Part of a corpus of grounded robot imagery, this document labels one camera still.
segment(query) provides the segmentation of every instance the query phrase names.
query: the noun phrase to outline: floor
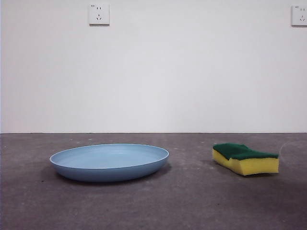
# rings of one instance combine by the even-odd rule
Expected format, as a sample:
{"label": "floor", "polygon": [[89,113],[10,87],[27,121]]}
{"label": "floor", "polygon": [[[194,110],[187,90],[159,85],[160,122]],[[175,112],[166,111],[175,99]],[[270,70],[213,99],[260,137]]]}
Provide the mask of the floor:
{"label": "floor", "polygon": [[[215,143],[280,154],[279,174],[240,176],[212,160]],[[60,150],[140,143],[169,150],[158,172],[121,183],[55,173]],[[2,230],[306,230],[307,134],[2,134]]]}

